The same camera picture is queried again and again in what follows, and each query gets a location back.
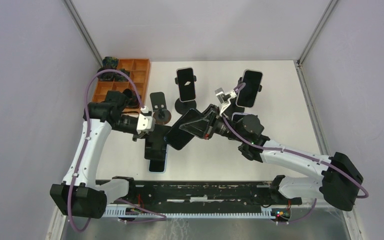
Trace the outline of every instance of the black phone stand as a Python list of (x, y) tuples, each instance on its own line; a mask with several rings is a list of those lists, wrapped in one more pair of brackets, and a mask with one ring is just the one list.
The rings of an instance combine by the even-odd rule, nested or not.
[(167, 143), (164, 136), (171, 126), (155, 124), (154, 130), (145, 138), (145, 159), (149, 160), (151, 173), (162, 173), (166, 169)]
[(152, 117), (155, 119), (155, 123), (159, 125), (168, 124), (172, 119), (172, 114), (167, 110), (164, 92), (153, 92), (149, 97), (151, 98), (152, 111), (154, 112)]
[[(193, 76), (193, 81), (194, 82), (197, 81), (197, 76), (195, 76), (195, 75)], [(176, 85), (179, 85), (177, 77), (174, 79), (174, 82), (176, 83)], [(184, 93), (182, 93), (180, 88), (179, 88), (179, 94), (180, 95), (184, 94)], [(196, 109), (197, 108), (197, 102), (195, 100), (182, 102), (182, 101), (180, 101), (180, 97), (179, 97), (176, 100), (176, 102), (174, 103), (174, 108), (176, 109), (177, 113), (179, 113), (180, 115), (183, 115), (186, 112), (188, 112), (189, 109)]]

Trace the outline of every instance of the orange tray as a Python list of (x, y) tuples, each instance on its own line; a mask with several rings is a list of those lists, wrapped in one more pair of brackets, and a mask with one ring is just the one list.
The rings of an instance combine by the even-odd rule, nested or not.
[[(148, 80), (150, 79), (151, 62), (149, 59), (119, 59), (117, 70), (125, 69), (130, 72), (130, 78), (136, 85), (137, 91), (139, 92), (140, 98), (143, 104), (147, 97)], [(120, 82), (115, 81), (98, 81), (96, 84), (95, 92), (93, 94), (92, 102), (100, 103), (105, 100), (105, 96), (108, 91), (120, 91), (123, 92), (125, 89), (133, 90), (133, 86), (128, 81)], [(127, 111), (140, 112), (140, 108), (126, 108)]]

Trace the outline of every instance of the black smartphone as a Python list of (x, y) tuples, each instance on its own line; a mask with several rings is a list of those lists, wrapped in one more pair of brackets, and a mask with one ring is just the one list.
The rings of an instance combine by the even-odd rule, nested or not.
[(179, 68), (176, 70), (177, 84), (179, 87), (180, 102), (195, 100), (195, 79), (192, 67)]
[(174, 149), (181, 150), (194, 138), (194, 135), (179, 129), (180, 125), (197, 120), (203, 116), (198, 110), (190, 109), (173, 124), (170, 131), (164, 136), (164, 141)]
[(243, 108), (252, 108), (260, 90), (263, 73), (260, 71), (247, 69), (243, 72), (242, 83), (245, 87), (237, 94), (236, 106)]

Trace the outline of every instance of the phone holder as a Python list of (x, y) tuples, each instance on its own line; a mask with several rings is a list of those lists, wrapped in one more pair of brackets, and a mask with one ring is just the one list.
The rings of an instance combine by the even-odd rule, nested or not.
[(152, 117), (155, 119), (155, 123), (159, 125), (168, 124), (172, 119), (172, 114), (167, 110), (164, 92), (153, 92), (149, 97), (151, 98), (152, 111), (154, 112)]
[(145, 138), (144, 158), (149, 160), (151, 173), (163, 173), (166, 170), (167, 143), (164, 141), (164, 136), (171, 128), (156, 124), (154, 130)]
[[(242, 83), (242, 77), (239, 78), (239, 80), (237, 81), (237, 84), (241, 84)], [(261, 92), (261, 90), (263, 89), (263, 86), (259, 86), (258, 87), (258, 92)], [(230, 100), (230, 106), (224, 111), (224, 114), (229, 118), (229, 119), (232, 119), (232, 115), (234, 113), (244, 113), (245, 112), (245, 107), (242, 107), (242, 106), (238, 106), (236, 105), (236, 98)]]
[[(197, 76), (195, 76), (195, 75), (193, 76), (193, 81), (194, 82), (197, 81)], [(176, 85), (179, 85), (179, 81), (178, 81), (177, 77), (174, 79), (174, 82), (176, 83)], [(187, 94), (187, 93), (183, 92), (181, 90), (181, 88), (179, 87), (179, 94), (180, 94), (180, 96), (182, 96), (182, 95)], [(188, 112), (189, 109), (196, 109), (197, 108), (197, 102), (195, 100), (180, 101), (180, 97), (179, 97), (176, 100), (176, 102), (174, 103), (174, 108), (176, 109), (177, 113), (179, 113), (180, 115), (183, 115), (186, 112)]]

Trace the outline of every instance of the round base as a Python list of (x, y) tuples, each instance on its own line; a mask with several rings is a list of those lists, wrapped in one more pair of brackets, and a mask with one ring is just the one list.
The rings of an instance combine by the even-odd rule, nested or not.
[(176, 109), (176, 112), (178, 112), (180, 115), (183, 115), (189, 111), (189, 109), (196, 109), (197, 108), (197, 102), (195, 100), (193, 101), (187, 101), (187, 102), (181, 102), (178, 98), (176, 102), (174, 103), (174, 108)]
[(152, 115), (152, 117), (155, 119), (155, 123), (158, 125), (166, 125), (170, 122), (172, 119), (172, 114), (169, 110), (163, 109), (155, 111)]

